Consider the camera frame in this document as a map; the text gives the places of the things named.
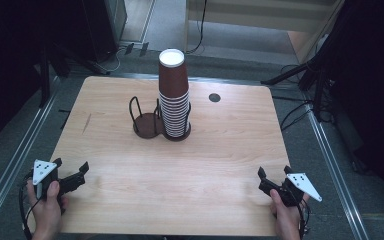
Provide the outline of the dark cabinet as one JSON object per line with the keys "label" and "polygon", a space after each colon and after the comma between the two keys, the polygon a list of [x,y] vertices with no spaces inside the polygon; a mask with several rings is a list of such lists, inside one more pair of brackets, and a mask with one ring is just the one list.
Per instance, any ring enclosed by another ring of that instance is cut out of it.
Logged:
{"label": "dark cabinet", "polygon": [[119,47],[127,21],[125,0],[83,0],[92,60],[103,62]]}

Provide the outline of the person's right hand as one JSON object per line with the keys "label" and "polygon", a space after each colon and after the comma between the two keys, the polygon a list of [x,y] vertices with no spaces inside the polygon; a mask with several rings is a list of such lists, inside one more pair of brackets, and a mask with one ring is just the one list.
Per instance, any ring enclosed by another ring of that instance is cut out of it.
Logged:
{"label": "person's right hand", "polygon": [[297,207],[286,207],[279,193],[272,189],[270,191],[272,203],[270,210],[276,216],[275,231],[281,240],[301,240],[300,214]]}

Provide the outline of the brown paper cup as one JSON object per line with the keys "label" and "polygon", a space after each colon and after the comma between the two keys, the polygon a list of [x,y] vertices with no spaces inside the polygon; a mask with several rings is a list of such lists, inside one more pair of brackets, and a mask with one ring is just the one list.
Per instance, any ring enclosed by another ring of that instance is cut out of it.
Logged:
{"label": "brown paper cup", "polygon": [[189,89],[185,56],[178,49],[159,54],[159,91],[167,98],[180,98]]}

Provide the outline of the light wooden furniture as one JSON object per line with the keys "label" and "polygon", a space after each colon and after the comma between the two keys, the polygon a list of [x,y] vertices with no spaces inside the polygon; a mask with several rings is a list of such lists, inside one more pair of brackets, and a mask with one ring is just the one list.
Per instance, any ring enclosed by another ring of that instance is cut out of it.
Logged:
{"label": "light wooden furniture", "polygon": [[310,58],[322,36],[333,26],[345,0],[186,0],[185,22],[286,30],[299,63]]}

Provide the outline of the person's left hand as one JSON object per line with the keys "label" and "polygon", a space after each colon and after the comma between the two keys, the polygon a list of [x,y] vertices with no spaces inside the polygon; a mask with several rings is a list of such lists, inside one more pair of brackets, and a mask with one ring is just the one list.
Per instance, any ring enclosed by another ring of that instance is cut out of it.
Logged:
{"label": "person's left hand", "polygon": [[55,240],[61,231],[62,215],[58,202],[59,192],[59,182],[53,181],[47,190],[47,198],[37,201],[32,181],[27,181],[28,198],[36,223],[32,240]]}

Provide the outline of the black wire cup holder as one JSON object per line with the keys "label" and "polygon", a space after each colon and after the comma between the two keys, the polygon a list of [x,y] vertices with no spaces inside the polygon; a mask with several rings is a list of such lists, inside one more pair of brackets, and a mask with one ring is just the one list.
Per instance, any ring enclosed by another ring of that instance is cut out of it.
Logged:
{"label": "black wire cup holder", "polygon": [[[136,103],[139,115],[137,117],[133,114],[133,103]],[[143,113],[140,107],[139,99],[134,96],[129,102],[129,114],[133,121],[133,130],[137,136],[144,139],[152,139],[162,134],[170,141],[183,141],[191,132],[191,124],[189,122],[189,114],[187,112],[184,120],[184,128],[180,134],[174,135],[170,133],[168,127],[163,121],[162,105],[159,100],[156,100],[156,107],[152,113]]]}

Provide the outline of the metal floor rail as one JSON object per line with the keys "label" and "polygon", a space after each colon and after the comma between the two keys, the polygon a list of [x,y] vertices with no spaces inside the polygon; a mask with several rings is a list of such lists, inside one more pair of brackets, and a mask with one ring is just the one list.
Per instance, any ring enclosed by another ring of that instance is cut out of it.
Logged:
{"label": "metal floor rail", "polygon": [[333,181],[333,185],[337,192],[339,201],[343,208],[343,211],[348,221],[348,224],[350,226],[350,229],[353,233],[354,239],[370,240],[366,227],[364,225],[362,216],[346,184],[346,181],[337,163],[336,156],[332,150],[332,147],[324,131],[324,128],[322,124],[317,121],[316,116],[313,113],[313,106],[311,104],[308,104],[306,106],[306,110],[309,113],[308,118],[309,118],[311,127],[318,141],[323,158],[326,162],[330,177]]}
{"label": "metal floor rail", "polygon": [[34,95],[0,133],[0,208],[49,115],[61,78],[55,76],[50,85],[51,95],[43,107],[36,104],[39,95]]}

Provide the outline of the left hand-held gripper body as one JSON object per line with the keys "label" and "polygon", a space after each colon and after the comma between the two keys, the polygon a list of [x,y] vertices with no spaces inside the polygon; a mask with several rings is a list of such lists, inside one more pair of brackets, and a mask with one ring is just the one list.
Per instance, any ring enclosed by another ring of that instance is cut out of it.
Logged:
{"label": "left hand-held gripper body", "polygon": [[50,184],[58,181],[60,186],[60,195],[72,192],[77,189],[75,175],[64,179],[58,177],[57,165],[53,162],[36,160],[33,167],[32,183],[37,199],[45,198]]}

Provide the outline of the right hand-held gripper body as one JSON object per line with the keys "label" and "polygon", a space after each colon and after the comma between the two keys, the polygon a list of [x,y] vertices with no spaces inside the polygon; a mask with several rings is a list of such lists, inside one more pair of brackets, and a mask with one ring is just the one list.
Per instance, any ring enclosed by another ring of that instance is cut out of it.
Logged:
{"label": "right hand-held gripper body", "polygon": [[322,197],[305,173],[288,173],[277,190],[286,207],[298,206],[305,194],[321,202]]}

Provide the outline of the black metal stand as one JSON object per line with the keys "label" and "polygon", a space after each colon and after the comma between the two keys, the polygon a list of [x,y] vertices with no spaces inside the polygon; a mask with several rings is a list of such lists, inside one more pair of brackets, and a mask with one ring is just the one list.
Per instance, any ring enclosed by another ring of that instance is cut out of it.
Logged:
{"label": "black metal stand", "polygon": [[55,43],[43,43],[40,52],[40,87],[41,87],[41,102],[39,107],[42,108],[50,99],[50,78],[49,78],[49,65],[52,65],[58,76],[67,76],[70,72],[69,67],[64,60],[67,56],[89,69],[98,75],[109,75],[109,70],[102,70],[96,65],[93,65],[89,61],[83,59],[73,51],[59,46]]}

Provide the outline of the black tripod stand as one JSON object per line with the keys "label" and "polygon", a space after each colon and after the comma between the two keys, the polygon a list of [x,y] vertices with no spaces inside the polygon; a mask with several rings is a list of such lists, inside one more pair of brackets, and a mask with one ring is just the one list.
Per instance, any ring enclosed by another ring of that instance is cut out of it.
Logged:
{"label": "black tripod stand", "polygon": [[338,39],[339,36],[336,33],[330,33],[323,45],[310,60],[270,80],[262,80],[261,84],[268,86],[276,85],[289,77],[303,72],[303,76],[298,83],[299,89],[301,91],[308,91],[313,84],[316,85],[313,112],[316,119],[321,121],[323,86],[327,80],[327,68],[330,58],[335,52]]}

